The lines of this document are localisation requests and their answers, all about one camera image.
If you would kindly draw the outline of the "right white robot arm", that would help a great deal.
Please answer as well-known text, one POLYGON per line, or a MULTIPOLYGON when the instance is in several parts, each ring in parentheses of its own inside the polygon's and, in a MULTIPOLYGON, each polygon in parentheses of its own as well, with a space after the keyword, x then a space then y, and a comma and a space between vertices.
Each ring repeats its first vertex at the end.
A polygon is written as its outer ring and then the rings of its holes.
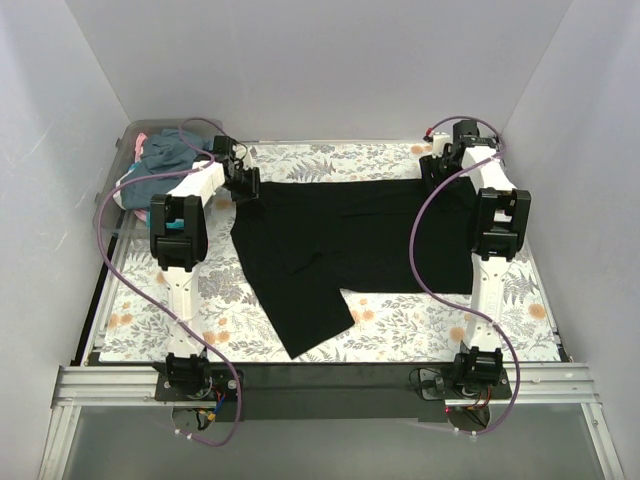
POLYGON ((531 207, 531 194, 508 179, 505 145, 497 129, 472 116, 447 117, 426 130, 430 152, 419 159, 429 196, 411 231, 417 230, 436 196, 458 180, 469 179, 476 196, 467 229, 473 265, 471 315, 460 351, 442 377, 460 395, 490 394, 508 383, 503 368, 503 346, 510 343, 497 325, 507 273, 522 249, 531 207))

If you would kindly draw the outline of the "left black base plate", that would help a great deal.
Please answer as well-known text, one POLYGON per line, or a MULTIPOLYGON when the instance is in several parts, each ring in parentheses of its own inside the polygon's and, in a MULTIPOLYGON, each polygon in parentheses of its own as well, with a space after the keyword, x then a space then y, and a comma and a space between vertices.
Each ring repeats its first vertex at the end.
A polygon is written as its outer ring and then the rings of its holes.
POLYGON ((237 371, 238 380, 228 370, 214 369, 203 379, 179 380, 160 374, 154 399, 160 402, 217 401, 236 402, 238 386, 243 386, 244 372, 237 371))

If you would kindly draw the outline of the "aluminium frame rail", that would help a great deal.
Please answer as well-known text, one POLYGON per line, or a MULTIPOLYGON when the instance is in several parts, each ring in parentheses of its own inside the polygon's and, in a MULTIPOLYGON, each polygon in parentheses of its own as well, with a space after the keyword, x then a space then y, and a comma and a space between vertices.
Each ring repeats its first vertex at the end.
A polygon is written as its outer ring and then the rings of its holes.
POLYGON ((43 479, 621 479, 589 369, 531 363, 489 426, 461 399, 418 395, 410 364, 245 365, 241 422, 225 405, 205 440, 194 407, 154 399, 147 366, 60 371, 43 479))

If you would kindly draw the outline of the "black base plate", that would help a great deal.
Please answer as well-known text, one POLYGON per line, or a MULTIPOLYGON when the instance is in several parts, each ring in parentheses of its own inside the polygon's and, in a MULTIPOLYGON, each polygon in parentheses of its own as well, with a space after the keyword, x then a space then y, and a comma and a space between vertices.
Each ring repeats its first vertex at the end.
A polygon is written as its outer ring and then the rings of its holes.
POLYGON ((409 383, 424 400, 510 400, 512 388, 503 373, 496 385, 457 381, 449 368, 418 367, 409 373, 409 383))
POLYGON ((214 369, 203 379, 179 380, 160 374, 154 399, 160 402, 217 401, 236 402, 238 386, 243 386, 244 372, 237 371, 238 380, 228 370, 214 369))

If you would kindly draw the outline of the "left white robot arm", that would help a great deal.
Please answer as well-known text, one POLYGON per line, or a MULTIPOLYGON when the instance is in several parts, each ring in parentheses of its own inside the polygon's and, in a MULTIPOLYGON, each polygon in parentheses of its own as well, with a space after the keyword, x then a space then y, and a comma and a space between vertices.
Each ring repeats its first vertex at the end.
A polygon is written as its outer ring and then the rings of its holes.
POLYGON ((199 270, 208 252, 204 207, 219 189, 228 190, 235 202, 259 196, 259 169, 248 151, 238 152, 239 145, 231 137, 216 136, 203 159, 193 164, 197 171, 150 203, 151 254, 161 269, 168 308, 178 319, 159 371, 171 388, 193 400, 205 398, 213 389, 198 314, 199 270))

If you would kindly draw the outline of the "turquoise shirt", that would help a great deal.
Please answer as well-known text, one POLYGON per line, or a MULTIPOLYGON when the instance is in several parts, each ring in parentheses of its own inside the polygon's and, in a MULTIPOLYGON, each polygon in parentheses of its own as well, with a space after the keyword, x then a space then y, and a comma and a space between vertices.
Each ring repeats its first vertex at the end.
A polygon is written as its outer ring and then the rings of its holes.
POLYGON ((184 229, 184 222, 182 220, 176 220, 174 222, 167 222, 165 226, 167 229, 181 231, 184 229))

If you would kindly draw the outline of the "pink white garment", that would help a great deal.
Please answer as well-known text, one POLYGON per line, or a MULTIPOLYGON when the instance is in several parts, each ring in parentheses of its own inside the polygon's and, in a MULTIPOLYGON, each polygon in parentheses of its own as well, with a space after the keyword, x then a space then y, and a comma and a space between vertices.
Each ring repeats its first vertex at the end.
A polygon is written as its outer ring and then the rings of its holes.
POLYGON ((144 143, 148 136, 145 133, 139 133, 135 140, 134 145, 134 162, 138 163, 141 160, 141 156, 144 152, 144 143))

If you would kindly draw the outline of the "clear plastic bin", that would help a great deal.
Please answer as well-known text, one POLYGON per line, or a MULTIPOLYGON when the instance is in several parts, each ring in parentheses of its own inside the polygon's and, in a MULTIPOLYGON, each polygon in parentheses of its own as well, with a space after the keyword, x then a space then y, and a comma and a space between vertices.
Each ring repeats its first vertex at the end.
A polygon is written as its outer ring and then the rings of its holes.
POLYGON ((130 212, 132 214, 145 210, 123 210, 114 197, 126 186, 136 182, 146 181, 154 178, 182 177, 182 181, 194 176, 198 178, 199 172, 212 161, 210 152, 213 148, 213 140, 217 135, 223 135, 223 122, 219 119, 208 118, 169 118, 169 119, 147 119, 137 120, 131 123, 122 137, 116 142, 116 155, 113 165, 107 176, 107 182, 96 199, 96 212, 93 219, 93 228, 106 237, 111 237, 120 232, 119 219, 122 214, 130 212), (181 172, 169 172, 158 175, 134 178, 126 182, 120 182, 134 162, 134 145, 139 133, 145 133, 148 137, 159 134, 164 129, 177 129, 181 140, 196 150, 199 155, 193 163, 191 170, 181 172))

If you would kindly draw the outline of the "teal blue shirt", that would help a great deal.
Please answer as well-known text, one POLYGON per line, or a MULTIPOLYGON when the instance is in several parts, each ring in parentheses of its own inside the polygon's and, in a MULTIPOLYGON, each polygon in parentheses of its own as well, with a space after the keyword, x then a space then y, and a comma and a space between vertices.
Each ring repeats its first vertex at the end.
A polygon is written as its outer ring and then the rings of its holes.
MULTIPOLYGON (((169 172, 191 170, 199 153, 186 145, 177 129, 164 129, 149 136, 142 144, 140 160, 120 179, 126 182, 134 178, 169 172)), ((166 194, 175 188, 182 177, 154 178, 124 187, 114 199, 123 210, 145 210, 156 194, 166 194)))

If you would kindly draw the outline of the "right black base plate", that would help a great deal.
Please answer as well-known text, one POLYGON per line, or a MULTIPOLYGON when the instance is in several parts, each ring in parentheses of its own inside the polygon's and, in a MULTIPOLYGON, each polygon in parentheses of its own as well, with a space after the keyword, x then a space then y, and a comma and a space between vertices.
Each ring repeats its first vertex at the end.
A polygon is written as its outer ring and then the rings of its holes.
POLYGON ((503 373, 496 385, 457 381, 449 368, 418 367, 409 373, 409 383, 424 400, 510 400, 512 388, 503 373))

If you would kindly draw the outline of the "black t-shirt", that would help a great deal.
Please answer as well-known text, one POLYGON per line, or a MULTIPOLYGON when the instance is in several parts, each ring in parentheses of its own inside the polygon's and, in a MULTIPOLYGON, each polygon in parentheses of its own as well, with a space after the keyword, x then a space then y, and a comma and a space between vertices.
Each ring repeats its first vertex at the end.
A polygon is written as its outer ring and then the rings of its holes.
POLYGON ((237 206, 233 245, 290 358, 353 326, 343 290, 470 294, 475 189, 465 178, 439 194, 411 245, 427 196, 420 179, 265 182, 237 206))

